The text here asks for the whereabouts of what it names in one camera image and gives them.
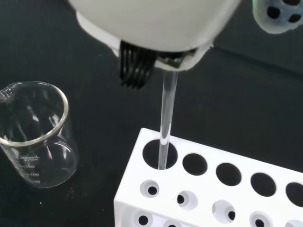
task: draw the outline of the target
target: glass beaker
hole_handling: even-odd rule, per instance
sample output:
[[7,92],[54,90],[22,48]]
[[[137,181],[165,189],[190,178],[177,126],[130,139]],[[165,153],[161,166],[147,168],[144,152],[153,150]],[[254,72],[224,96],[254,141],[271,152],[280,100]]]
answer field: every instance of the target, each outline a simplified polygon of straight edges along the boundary
[[51,84],[19,82],[0,91],[0,146],[35,187],[59,185],[76,170],[68,111],[65,94]]

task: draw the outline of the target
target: test tube rack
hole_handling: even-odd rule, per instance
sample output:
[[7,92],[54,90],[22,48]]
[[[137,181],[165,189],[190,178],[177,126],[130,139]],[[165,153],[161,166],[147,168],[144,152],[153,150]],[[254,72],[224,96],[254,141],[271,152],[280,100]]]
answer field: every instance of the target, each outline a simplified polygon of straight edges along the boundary
[[158,170],[144,148],[159,137],[140,131],[114,199],[116,227],[303,227],[302,173],[173,136],[178,157]]

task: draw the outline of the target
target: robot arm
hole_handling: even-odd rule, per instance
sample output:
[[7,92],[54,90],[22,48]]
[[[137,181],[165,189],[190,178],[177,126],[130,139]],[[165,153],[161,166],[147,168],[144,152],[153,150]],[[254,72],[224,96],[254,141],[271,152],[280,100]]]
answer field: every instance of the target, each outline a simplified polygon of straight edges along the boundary
[[[223,30],[240,0],[70,0],[81,27],[120,57],[122,82],[141,87],[153,67],[195,66]],[[253,14],[268,33],[295,29],[300,0],[253,0]]]

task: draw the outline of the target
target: test tube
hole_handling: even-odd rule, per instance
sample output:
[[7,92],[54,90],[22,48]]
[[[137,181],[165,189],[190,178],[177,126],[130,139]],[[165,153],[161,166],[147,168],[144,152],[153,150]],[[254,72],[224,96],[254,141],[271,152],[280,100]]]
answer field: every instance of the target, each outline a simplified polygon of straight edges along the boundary
[[158,169],[165,169],[169,150],[178,72],[164,72]]

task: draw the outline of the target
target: black table surface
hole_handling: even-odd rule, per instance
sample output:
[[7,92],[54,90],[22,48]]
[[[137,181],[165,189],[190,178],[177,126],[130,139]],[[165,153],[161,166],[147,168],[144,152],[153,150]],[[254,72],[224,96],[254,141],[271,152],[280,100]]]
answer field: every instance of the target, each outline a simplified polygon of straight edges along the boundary
[[[180,73],[171,134],[303,172],[303,29],[266,35],[245,2],[215,48]],[[254,42],[260,36],[265,43]],[[59,87],[80,150],[73,177],[43,190],[26,184],[1,151],[0,226],[114,226],[113,199],[140,128],[160,129],[163,74],[155,70],[134,91],[120,86],[117,65],[65,0],[0,1],[0,87]]]

